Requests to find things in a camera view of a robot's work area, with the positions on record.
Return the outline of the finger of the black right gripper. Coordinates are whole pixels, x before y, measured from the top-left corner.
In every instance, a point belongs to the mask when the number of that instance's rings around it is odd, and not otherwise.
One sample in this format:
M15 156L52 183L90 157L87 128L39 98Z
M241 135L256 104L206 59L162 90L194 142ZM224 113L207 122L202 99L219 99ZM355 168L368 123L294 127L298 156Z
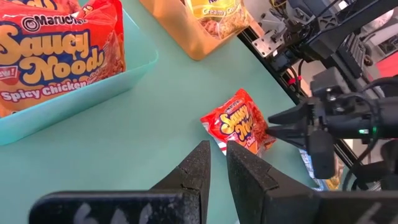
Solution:
M266 133L293 146L305 146L304 133L294 124L271 126Z
M268 117L268 122L273 124L292 124L306 117L308 113L307 104L299 104L293 108Z

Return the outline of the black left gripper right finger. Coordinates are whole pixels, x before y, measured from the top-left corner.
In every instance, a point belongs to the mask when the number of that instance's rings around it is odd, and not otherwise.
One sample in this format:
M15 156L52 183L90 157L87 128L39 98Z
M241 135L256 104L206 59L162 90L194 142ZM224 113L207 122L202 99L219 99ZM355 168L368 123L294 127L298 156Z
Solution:
M235 141L227 143L226 160L240 224L316 224L316 191Z

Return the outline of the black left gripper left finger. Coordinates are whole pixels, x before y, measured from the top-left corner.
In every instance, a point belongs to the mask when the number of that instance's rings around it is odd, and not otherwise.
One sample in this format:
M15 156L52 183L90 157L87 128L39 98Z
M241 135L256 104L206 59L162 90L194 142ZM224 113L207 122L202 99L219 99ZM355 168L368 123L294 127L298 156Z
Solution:
M151 190L187 190L198 196L198 203L189 211L198 212L195 220L206 224L211 180L211 147L202 141L168 175L156 183Z

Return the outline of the red Saucy Noods packet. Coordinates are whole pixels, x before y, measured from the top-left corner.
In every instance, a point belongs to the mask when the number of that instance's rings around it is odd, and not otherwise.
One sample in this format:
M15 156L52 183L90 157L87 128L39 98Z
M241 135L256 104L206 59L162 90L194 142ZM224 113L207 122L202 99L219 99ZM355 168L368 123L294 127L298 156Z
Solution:
M262 112L242 88L200 121L223 154L226 154L228 141L242 145L257 156L275 143L275 138L266 134L268 125Z
M40 7L46 9L53 9L57 11L67 12L72 14L80 10L80 3L78 0L0 0L12 2L15 4L24 4L27 6Z
M121 0L80 7L0 1L0 118L125 72Z

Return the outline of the yellow creamy chicken ramen packet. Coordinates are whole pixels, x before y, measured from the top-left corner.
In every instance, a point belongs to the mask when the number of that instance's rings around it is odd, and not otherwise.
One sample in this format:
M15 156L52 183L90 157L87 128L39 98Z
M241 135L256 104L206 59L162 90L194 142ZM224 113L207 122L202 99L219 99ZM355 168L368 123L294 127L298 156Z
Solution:
M243 0L184 0L184 5L216 39L225 39L250 24Z

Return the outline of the metal mounting plate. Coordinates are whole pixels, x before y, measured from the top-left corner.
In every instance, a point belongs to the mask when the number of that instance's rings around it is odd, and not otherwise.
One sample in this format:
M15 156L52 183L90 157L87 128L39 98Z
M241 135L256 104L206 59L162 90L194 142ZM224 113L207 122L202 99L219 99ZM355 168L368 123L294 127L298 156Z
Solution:
M284 43L281 35L276 30L267 31L262 37L252 41L256 51L264 58L275 56L275 51Z

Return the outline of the green table mat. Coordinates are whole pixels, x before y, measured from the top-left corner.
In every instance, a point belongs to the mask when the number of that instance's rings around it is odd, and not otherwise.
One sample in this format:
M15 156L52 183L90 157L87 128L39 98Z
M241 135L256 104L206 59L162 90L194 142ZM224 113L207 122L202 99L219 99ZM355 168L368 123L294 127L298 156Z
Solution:
M210 135L200 118L238 89L264 116L293 105L237 38L192 60L139 0L123 6L159 59L130 91L0 147L0 224L26 224L41 196L61 190L142 190Z

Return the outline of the teal plastic bin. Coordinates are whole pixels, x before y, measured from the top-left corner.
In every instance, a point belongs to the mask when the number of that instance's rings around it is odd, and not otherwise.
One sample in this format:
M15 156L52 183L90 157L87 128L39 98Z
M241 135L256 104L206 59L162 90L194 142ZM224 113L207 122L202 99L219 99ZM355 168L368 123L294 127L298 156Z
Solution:
M156 64L159 54L150 38L123 11L126 71L0 118L0 146L14 143L88 108L124 93Z

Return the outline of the orange plastic bin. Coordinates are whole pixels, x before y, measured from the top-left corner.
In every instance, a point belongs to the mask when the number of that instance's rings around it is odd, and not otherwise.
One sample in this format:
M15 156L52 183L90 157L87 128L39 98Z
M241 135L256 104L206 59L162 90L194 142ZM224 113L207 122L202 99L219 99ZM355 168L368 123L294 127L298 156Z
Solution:
M170 34L185 53L194 60L202 60L224 45L244 29L253 28L256 34L263 34L260 25L250 15L250 24L225 39L212 37L184 5L184 0L139 0L159 24Z

